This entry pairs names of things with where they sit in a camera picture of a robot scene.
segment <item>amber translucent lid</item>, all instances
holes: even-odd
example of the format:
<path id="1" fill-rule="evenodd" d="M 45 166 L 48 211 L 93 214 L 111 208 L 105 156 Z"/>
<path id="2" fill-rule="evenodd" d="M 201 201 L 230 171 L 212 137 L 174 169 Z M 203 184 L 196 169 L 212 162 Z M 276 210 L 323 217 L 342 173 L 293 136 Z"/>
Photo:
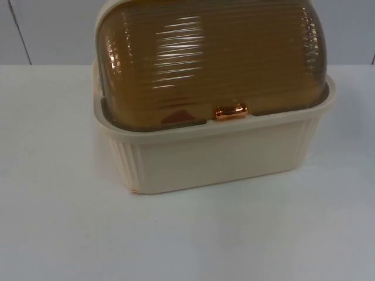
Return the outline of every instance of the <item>amber translucent lid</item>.
<path id="1" fill-rule="evenodd" d="M 106 116 L 157 131 L 313 107 L 326 50 L 309 1 L 133 0 L 97 27 Z"/>

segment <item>cream plastic base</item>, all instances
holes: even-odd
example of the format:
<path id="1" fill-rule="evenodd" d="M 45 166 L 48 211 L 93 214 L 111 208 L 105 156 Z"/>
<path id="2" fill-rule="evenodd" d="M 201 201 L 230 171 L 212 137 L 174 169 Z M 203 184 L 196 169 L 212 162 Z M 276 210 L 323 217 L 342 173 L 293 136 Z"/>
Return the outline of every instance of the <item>cream plastic base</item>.
<path id="1" fill-rule="evenodd" d="M 317 107 L 159 132 L 137 133 L 109 123 L 101 108 L 94 63 L 94 113 L 109 136 L 124 183 L 137 193 L 163 193 L 278 173 L 301 165 L 335 85 Z"/>

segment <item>plastic bread box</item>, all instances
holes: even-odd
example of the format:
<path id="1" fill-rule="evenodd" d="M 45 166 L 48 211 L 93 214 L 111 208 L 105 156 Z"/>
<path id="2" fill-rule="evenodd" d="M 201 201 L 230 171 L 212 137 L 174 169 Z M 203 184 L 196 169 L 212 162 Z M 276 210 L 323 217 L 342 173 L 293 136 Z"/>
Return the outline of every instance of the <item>plastic bread box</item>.
<path id="1" fill-rule="evenodd" d="M 110 1 L 96 49 L 94 113 L 137 193 L 292 170 L 335 98 L 309 1 Z"/>

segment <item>white table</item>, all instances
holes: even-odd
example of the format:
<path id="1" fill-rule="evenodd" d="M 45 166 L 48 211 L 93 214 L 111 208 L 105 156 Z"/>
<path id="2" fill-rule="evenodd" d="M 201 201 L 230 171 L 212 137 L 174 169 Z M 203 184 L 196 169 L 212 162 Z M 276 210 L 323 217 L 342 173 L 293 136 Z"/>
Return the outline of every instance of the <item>white table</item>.
<path id="1" fill-rule="evenodd" d="M 0 279 L 375 280 L 375 67 L 329 72 L 337 105 L 302 168 L 136 196 L 89 67 L 0 67 Z"/>

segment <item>copper handle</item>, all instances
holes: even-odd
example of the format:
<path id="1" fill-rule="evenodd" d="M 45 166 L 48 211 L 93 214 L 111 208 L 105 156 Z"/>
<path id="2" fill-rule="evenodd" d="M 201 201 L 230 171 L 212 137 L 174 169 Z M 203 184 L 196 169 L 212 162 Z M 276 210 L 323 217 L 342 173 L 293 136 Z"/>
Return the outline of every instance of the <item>copper handle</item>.
<path id="1" fill-rule="evenodd" d="M 215 117 L 219 121 L 244 118 L 248 115 L 248 108 L 245 104 L 237 104 L 235 107 L 217 107 Z"/>

